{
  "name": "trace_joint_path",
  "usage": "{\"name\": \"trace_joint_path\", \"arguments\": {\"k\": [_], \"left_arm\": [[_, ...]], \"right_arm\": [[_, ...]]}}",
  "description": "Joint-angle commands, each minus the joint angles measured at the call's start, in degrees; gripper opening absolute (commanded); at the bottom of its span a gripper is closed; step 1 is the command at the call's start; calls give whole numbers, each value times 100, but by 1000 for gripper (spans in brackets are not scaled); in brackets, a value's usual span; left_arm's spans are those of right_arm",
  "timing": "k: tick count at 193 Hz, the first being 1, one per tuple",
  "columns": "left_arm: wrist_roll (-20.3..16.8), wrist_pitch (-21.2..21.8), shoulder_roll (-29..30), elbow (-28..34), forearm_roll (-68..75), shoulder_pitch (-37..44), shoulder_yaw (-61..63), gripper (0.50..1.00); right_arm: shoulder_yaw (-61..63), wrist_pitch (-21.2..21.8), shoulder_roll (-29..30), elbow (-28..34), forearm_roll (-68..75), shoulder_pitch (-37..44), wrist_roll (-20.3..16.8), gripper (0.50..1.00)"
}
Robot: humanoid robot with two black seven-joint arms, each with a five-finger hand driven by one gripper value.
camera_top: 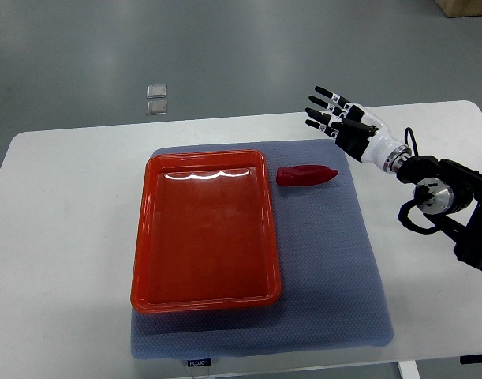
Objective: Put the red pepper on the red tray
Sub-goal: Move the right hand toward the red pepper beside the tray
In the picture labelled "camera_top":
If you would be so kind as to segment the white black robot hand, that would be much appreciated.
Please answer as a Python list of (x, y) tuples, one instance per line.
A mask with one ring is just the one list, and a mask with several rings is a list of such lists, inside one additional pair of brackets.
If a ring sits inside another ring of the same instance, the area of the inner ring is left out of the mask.
[(372, 163), (395, 174), (412, 156), (410, 147), (392, 137), (389, 127), (359, 103), (320, 86), (308, 99), (319, 108), (307, 107), (305, 123), (332, 138), (348, 156)]

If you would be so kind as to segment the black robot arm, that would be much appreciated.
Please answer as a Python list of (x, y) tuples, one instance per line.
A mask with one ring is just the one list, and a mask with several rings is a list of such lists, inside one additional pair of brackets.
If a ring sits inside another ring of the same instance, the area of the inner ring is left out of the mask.
[(482, 271), (482, 174), (449, 159), (416, 154), (395, 163), (400, 182), (415, 185), (398, 220), (416, 233), (443, 232), (459, 261)]

